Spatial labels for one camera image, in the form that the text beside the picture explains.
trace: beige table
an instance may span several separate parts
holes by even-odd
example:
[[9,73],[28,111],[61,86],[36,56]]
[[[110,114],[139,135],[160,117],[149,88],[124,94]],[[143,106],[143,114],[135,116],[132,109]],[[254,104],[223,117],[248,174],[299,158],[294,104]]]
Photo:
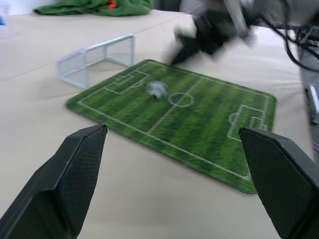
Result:
[[[80,89],[60,81],[55,62],[88,45],[134,33],[136,62],[164,60],[176,26],[189,15],[152,11],[147,16],[35,16],[13,18],[17,36],[0,40],[0,215],[32,173],[55,153],[66,135],[94,123],[64,108]],[[249,48],[227,46],[217,62],[186,66],[278,99],[274,132],[294,140],[309,156],[312,145],[298,68],[282,41],[256,28]],[[99,64],[92,82],[123,68]],[[79,238],[276,239],[256,195],[248,196],[203,177],[159,153],[109,132],[96,192]]]

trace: white wall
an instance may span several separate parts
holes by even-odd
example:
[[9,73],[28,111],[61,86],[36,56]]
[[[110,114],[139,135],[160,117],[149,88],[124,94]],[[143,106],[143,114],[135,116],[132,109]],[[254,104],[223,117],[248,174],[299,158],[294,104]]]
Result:
[[4,0],[4,2],[9,3],[10,15],[20,15],[30,13],[39,6],[59,3],[61,0]]

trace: black cable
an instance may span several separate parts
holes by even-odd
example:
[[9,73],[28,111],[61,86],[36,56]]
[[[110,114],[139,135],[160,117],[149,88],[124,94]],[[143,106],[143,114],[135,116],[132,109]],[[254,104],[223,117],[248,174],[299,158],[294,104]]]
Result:
[[[291,59],[292,62],[294,62],[296,65],[309,70],[309,71],[313,71],[313,72],[317,72],[319,73],[319,70],[317,69],[313,69],[311,67],[305,66],[304,64],[300,63],[292,54],[290,47],[289,47],[289,41],[293,42],[295,44],[298,45],[298,42],[295,40],[292,40],[289,36],[288,36],[288,22],[289,22],[289,5],[288,2],[286,0],[281,0],[284,4],[285,4],[285,34],[283,35],[280,31],[278,31],[275,26],[270,23],[265,17],[261,17],[262,20],[274,31],[276,32],[278,35],[280,35],[284,41],[285,41],[285,45],[286,45],[286,52],[287,55],[289,56],[289,58]],[[308,47],[304,46],[304,45],[299,45],[299,47],[301,47],[302,49],[304,49],[305,51],[309,52],[311,55],[313,55],[315,58],[317,58],[319,60],[319,54],[317,54],[315,51],[309,49]]]

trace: green cloth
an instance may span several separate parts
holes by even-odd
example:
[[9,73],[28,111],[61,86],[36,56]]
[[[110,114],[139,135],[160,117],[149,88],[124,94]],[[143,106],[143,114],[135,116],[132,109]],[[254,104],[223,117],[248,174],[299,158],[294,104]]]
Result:
[[109,9],[108,0],[68,0],[41,6],[34,10],[39,15],[70,15],[91,13],[100,16],[145,15],[153,9],[153,0],[114,0],[116,8]]

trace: miniature soccer goal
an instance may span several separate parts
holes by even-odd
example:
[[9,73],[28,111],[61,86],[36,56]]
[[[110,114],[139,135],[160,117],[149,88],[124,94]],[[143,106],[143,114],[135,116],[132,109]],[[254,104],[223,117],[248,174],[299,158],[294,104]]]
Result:
[[134,49],[134,35],[128,34],[77,50],[58,61],[58,75],[63,81],[86,89],[90,87],[89,66],[101,61],[132,66]]

